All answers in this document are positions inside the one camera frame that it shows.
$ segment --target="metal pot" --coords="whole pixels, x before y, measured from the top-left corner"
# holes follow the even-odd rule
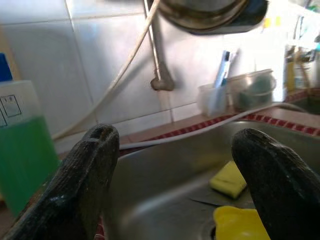
[[[249,0],[162,0],[161,13],[188,32],[209,32],[233,21]]]

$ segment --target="cable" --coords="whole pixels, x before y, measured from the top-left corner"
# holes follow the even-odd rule
[[[136,41],[136,45],[134,47],[134,49],[132,50],[131,54],[128,56],[126,62],[122,65],[118,75],[115,77],[115,79],[111,82],[110,86],[105,90],[105,92],[103,93],[102,97],[100,98],[99,101],[97,101],[95,104],[93,104],[93,106],[91,107],[91,109],[85,114],[85,116],[83,116],[80,120],[76,121],[75,123],[72,123],[71,125],[67,126],[65,129],[59,131],[58,133],[54,134],[52,136],[53,140],[57,140],[59,138],[62,138],[65,136],[65,134],[67,134],[68,132],[70,132],[72,129],[74,129],[75,127],[77,127],[79,124],[81,124],[85,119],[87,119],[87,117],[89,117],[92,113],[94,113],[94,111],[97,109],[97,107],[100,106],[100,104],[106,99],[106,97],[117,88],[117,84],[120,81],[120,79],[123,77],[123,75],[126,73],[129,65],[132,63],[133,59],[135,58],[142,42],[145,39],[145,36],[149,30],[149,27],[152,23],[152,20],[154,19],[157,9],[159,8],[159,3],[161,0],[154,0],[153,4],[150,8],[150,11],[148,13],[148,16],[145,20],[145,24],[144,24],[144,29],[143,32],[141,33],[141,35],[138,37],[137,41]]]
[[[281,106],[283,104],[283,102],[276,102],[273,103],[271,105],[265,106],[265,107],[261,107],[258,109],[253,109],[253,110],[248,110],[242,113],[239,113],[235,116],[232,116],[226,120],[223,120],[221,122],[218,122],[214,125],[211,126],[207,126],[205,128],[196,130],[196,131],[192,131],[192,132],[188,132],[182,135],[178,135],[178,136],[172,136],[172,137],[167,137],[167,138],[162,138],[162,139],[158,139],[158,140],[151,140],[151,141],[141,141],[141,142],[135,142],[135,143],[129,143],[129,144],[122,144],[120,145],[120,150],[124,150],[124,149],[133,149],[133,148],[141,148],[141,147],[149,147],[149,146],[153,146],[153,145],[158,145],[158,144],[164,144],[164,143],[170,143],[173,141],[177,141],[177,140],[181,140],[181,139],[185,139],[194,135],[198,135],[198,134],[202,134],[205,133],[207,131],[210,131],[212,129],[215,129],[217,127],[220,127],[222,125],[228,124],[230,122],[233,122],[235,120],[238,120],[244,116],[247,116],[249,114],[253,114],[271,107],[277,107],[277,106]]]

